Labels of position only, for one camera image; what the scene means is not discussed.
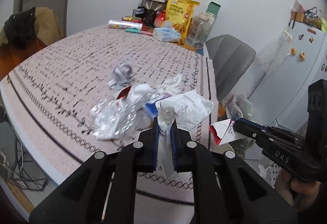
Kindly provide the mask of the right hand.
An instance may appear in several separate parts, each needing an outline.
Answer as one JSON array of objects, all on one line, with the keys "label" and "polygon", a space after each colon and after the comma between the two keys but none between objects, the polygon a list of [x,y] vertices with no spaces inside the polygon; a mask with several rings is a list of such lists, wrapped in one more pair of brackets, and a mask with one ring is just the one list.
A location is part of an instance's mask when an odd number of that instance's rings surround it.
[{"label": "right hand", "polygon": [[296,212],[304,211],[313,205],[320,188],[319,181],[300,182],[284,169],[279,172],[274,185],[276,193],[286,200]]}]

